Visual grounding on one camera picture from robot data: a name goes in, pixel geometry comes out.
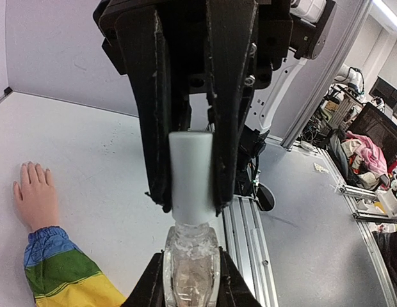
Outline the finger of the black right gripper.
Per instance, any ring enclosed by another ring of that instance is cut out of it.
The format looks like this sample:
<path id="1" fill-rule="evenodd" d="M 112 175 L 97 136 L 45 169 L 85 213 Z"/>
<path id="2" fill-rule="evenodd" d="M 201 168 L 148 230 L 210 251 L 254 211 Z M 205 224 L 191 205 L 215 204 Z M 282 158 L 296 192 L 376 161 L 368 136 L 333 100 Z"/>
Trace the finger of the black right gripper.
<path id="1" fill-rule="evenodd" d="M 242 104 L 250 64 L 256 1 L 206 1 L 207 98 L 213 133 L 213 201 L 220 214 L 233 198 L 239 135 L 248 106 Z"/>
<path id="2" fill-rule="evenodd" d="M 161 19 L 156 8 L 137 8 L 121 14 L 115 30 L 138 110 L 148 195 L 168 213 L 172 97 L 170 54 Z"/>

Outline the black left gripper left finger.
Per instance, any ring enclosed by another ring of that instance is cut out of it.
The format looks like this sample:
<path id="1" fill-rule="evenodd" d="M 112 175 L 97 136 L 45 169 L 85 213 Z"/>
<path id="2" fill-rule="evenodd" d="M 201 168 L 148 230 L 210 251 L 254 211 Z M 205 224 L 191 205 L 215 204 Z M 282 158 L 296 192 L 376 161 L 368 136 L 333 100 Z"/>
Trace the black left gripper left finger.
<path id="1" fill-rule="evenodd" d="M 129 297 L 121 307 L 165 306 L 163 253 L 155 253 Z"/>

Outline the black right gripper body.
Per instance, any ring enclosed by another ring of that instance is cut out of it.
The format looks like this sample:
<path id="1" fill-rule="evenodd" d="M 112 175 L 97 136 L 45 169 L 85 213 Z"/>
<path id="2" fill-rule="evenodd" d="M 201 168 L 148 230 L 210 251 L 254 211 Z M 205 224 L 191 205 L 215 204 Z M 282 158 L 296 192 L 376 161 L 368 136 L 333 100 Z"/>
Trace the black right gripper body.
<path id="1" fill-rule="evenodd" d="M 102 48 L 132 89 L 166 89 L 185 95 L 207 90 L 207 72 L 227 52 L 227 75 L 250 54 L 254 88 L 271 84 L 287 55 L 293 18 L 289 1 L 101 1 L 93 19 Z"/>

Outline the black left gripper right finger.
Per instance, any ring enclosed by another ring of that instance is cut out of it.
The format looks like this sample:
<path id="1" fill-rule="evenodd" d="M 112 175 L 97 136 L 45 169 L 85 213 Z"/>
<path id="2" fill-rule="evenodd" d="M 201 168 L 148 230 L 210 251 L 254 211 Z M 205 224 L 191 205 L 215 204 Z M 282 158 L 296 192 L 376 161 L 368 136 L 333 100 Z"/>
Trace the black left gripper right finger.
<path id="1" fill-rule="evenodd" d="M 220 250 L 220 286 L 217 307 L 261 307 L 228 252 Z"/>

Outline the clear nail polish bottle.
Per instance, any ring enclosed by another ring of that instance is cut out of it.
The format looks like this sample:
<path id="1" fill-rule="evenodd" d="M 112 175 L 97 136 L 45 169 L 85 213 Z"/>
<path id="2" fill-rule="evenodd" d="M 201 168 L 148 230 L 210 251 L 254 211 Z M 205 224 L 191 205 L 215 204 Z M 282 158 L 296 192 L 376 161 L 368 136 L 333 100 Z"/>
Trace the clear nail polish bottle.
<path id="1" fill-rule="evenodd" d="M 175 224 L 163 253 L 166 306 L 216 306 L 221 260 L 214 228 Z"/>

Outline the white nail polish cap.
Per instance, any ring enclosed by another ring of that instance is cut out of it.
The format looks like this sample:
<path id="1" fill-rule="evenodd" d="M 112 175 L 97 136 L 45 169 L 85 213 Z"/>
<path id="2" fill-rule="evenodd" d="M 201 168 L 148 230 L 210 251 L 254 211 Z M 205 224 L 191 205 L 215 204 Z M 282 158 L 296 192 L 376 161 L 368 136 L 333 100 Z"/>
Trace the white nail polish cap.
<path id="1" fill-rule="evenodd" d="M 212 186 L 213 134 L 169 134 L 172 177 L 172 217 L 179 224 L 197 226 L 216 215 Z"/>

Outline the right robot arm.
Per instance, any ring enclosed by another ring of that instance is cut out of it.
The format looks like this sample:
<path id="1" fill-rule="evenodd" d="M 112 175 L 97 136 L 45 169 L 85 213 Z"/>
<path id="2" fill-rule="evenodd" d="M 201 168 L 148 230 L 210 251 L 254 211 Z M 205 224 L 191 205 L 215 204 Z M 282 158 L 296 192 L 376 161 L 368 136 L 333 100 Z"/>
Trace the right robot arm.
<path id="1" fill-rule="evenodd" d="M 102 48 L 133 90 L 149 196 L 172 208 L 172 132 L 205 93 L 215 128 L 215 209 L 255 193 L 259 154 L 293 79 L 320 54 L 334 1 L 101 1 Z"/>

